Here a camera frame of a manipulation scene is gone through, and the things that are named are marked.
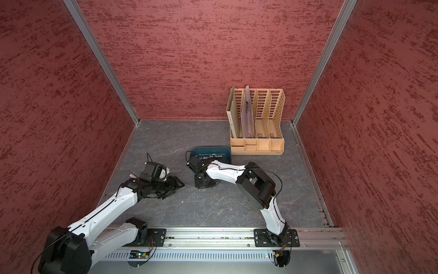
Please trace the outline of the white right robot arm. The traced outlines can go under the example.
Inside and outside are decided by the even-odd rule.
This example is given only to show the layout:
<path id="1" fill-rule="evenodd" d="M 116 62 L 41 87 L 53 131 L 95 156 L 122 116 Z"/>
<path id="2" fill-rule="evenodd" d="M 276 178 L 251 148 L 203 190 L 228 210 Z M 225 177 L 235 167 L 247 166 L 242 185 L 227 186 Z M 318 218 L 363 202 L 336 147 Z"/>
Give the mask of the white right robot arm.
<path id="1" fill-rule="evenodd" d="M 285 244 L 289 226 L 278 209 L 276 184 L 266 170 L 254 162 L 236 166 L 198 155 L 192 155 L 187 166 L 195 175 L 196 188 L 214 187 L 218 180 L 236 185 L 249 203 L 261 211 L 270 242 L 274 246 Z"/>

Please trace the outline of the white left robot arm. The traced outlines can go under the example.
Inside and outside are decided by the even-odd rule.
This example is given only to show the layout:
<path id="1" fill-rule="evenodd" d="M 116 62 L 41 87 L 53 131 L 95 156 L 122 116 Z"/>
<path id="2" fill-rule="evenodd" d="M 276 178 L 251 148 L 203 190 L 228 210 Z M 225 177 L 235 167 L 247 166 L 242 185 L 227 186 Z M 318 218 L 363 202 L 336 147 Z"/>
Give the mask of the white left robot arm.
<path id="1" fill-rule="evenodd" d="M 40 274 L 86 274 L 98 261 L 124 245 L 153 250 L 158 246 L 157 240 L 148 233 L 147 222 L 138 218 L 129 218 L 119 228 L 102 233 L 141 200 L 166 199 L 184 186 L 178 177 L 169 175 L 169 168 L 147 162 L 140 176 L 131 175 L 116 193 L 84 218 L 53 229 L 32 267 Z"/>

